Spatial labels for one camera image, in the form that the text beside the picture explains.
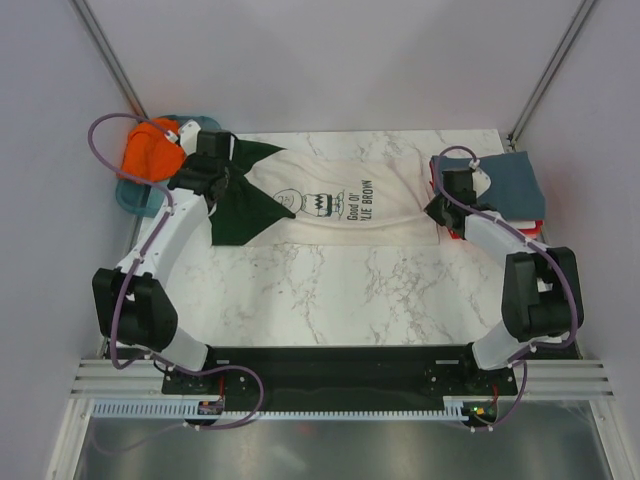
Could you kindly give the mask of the white and green t shirt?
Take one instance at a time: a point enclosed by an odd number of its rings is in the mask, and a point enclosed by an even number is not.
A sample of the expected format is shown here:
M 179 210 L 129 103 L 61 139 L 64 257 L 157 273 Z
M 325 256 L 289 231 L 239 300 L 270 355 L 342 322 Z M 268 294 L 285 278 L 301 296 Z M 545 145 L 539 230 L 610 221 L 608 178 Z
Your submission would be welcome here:
M 210 217 L 215 246 L 433 246 L 428 160 L 322 160 L 242 140 Z

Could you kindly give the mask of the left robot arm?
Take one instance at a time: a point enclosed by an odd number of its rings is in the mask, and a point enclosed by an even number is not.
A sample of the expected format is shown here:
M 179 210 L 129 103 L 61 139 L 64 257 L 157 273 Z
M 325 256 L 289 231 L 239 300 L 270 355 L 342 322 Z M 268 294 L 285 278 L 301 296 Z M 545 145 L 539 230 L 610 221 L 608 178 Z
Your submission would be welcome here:
M 96 272 L 92 287 L 100 330 L 109 339 L 116 368 L 126 367 L 117 360 L 121 343 L 185 371 L 190 387 L 208 393 L 218 385 L 220 371 L 206 360 L 208 347 L 179 326 L 166 285 L 192 233 L 215 212 L 228 186 L 235 135 L 190 121 L 177 140 L 186 158 L 168 184 L 159 187 L 165 196 L 160 210 L 116 267 Z

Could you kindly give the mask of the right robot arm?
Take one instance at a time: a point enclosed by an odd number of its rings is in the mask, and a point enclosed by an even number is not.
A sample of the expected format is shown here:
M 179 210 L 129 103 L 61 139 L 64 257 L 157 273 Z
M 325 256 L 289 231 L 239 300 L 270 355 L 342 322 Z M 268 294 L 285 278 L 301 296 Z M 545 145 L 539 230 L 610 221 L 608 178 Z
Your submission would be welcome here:
M 434 175 L 436 196 L 425 213 L 438 225 L 487 253 L 503 270 L 499 323 L 471 344 L 472 360 L 458 368 L 467 392 L 483 392 L 494 371 L 539 345 L 563 348 L 584 322 L 578 263 L 568 247 L 551 247 L 511 226 L 478 203 L 471 168 Z

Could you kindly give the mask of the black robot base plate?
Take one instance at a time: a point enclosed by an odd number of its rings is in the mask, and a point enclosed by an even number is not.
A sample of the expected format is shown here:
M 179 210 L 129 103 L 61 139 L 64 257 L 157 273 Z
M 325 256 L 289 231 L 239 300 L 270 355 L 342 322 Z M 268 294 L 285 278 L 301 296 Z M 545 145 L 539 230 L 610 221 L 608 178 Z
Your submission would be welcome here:
M 171 372 L 162 391 L 221 395 L 233 407 L 438 407 L 447 396 L 513 396 L 507 368 L 476 368 L 468 346 L 220 347 L 204 377 Z

